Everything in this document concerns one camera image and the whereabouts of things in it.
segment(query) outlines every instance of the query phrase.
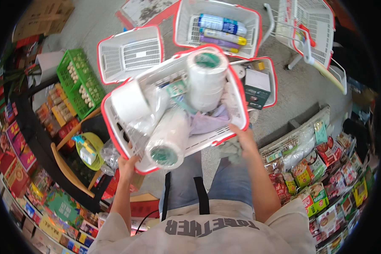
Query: floor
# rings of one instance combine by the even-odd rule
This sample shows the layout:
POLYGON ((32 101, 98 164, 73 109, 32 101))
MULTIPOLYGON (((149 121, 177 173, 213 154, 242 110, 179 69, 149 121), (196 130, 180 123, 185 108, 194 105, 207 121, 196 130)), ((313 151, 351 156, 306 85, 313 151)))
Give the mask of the floor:
MULTIPOLYGON (((97 69, 97 43, 110 35, 121 33, 122 24, 115 17, 115 12, 123 5, 124 0, 72 0, 75 10, 68 19, 60 34, 51 35, 46 39, 43 51, 56 51, 62 48, 83 48, 93 69, 97 69)), ((237 3, 257 10, 262 17, 263 33, 268 29, 269 19, 262 4, 257 0, 225 0, 228 3, 237 3)), ((272 8, 278 8, 277 0, 267 0, 272 8)), ((160 24, 160 31, 164 40, 165 58, 170 58, 184 48, 177 47, 172 41, 172 21, 168 18, 160 24)), ((278 78, 278 100, 270 108, 263 109, 257 123, 253 126, 254 136, 259 145, 268 139, 266 137, 288 123, 290 119, 302 114, 314 104, 329 104, 331 106, 330 119, 342 118, 342 111, 351 100, 351 93, 344 96, 315 68, 300 61, 293 70, 286 71, 283 66, 289 63, 296 53, 270 37, 259 49, 258 56, 270 57, 275 65, 278 78)), ((106 92, 114 89, 113 85, 104 86, 106 92)), ((220 158, 217 147, 202 150, 203 180, 206 189, 210 188, 214 173, 220 158)), ((156 197, 161 196, 165 171, 159 170, 146 176, 139 193, 150 192, 156 197)))

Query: black cable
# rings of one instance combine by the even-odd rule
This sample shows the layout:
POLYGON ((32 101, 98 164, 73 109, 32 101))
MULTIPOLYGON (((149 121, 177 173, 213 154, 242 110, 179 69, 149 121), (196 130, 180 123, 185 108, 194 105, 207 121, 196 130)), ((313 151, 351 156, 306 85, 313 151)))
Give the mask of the black cable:
POLYGON ((153 211, 153 212, 150 212, 147 216, 145 216, 144 219, 142 219, 140 225, 139 225, 138 228, 137 228, 137 231, 136 231, 135 235, 138 233, 138 231, 140 231, 140 227, 141 227, 141 225, 144 223, 145 219, 147 219, 148 216, 150 216, 151 214, 153 214, 153 213, 155 213, 155 212, 157 212, 157 211, 159 211, 159 210, 155 210, 155 211, 153 211))

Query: green crate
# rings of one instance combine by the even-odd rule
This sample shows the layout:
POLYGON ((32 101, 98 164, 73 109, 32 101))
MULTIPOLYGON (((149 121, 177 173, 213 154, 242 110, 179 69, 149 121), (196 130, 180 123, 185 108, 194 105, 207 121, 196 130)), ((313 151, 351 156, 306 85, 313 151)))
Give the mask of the green crate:
POLYGON ((56 68, 56 74, 58 75, 66 96, 80 119, 84 119, 94 109, 100 106, 106 93, 97 80, 96 75, 93 73, 87 61, 86 54, 81 48, 67 50, 65 52, 61 63, 58 65, 58 68, 56 68), (67 69, 70 62, 72 62, 78 76, 76 83, 73 82, 71 74, 69 74, 67 69), (81 85, 83 85, 83 88, 88 92, 89 98, 94 104, 91 108, 89 108, 89 105, 81 98, 81 94, 79 93, 81 85))

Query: hand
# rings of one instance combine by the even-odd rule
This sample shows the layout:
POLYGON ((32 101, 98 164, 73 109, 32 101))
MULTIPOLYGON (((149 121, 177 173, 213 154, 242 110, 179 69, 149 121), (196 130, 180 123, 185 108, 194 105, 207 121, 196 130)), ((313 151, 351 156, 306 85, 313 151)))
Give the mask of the hand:
POLYGON ((239 142, 241 148, 243 149, 242 156, 245 159, 252 160, 257 156, 260 157, 257 144, 254 140, 253 131, 250 128, 248 128, 246 131, 242 131, 234 124, 229 124, 229 128, 239 137, 239 142))
POLYGON ((129 160, 124 159, 122 156, 117 160, 119 164, 120 179, 119 182, 131 183, 134 175, 134 164, 140 159, 139 156, 134 155, 129 160))

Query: jeans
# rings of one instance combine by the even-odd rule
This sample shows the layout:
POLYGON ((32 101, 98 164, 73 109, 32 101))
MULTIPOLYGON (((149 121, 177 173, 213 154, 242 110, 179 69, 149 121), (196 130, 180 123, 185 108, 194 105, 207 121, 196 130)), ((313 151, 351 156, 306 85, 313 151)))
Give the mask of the jeans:
MULTIPOLYGON (((185 158, 182 165, 171 171, 171 187, 168 195, 168 210, 190 206, 199 202, 194 177, 202 174, 202 154, 194 153, 185 158)), ((165 185, 159 203, 162 213, 165 185)), ((251 181, 244 160, 237 165, 222 158, 208 192, 209 200, 234 200, 253 206, 251 181)))

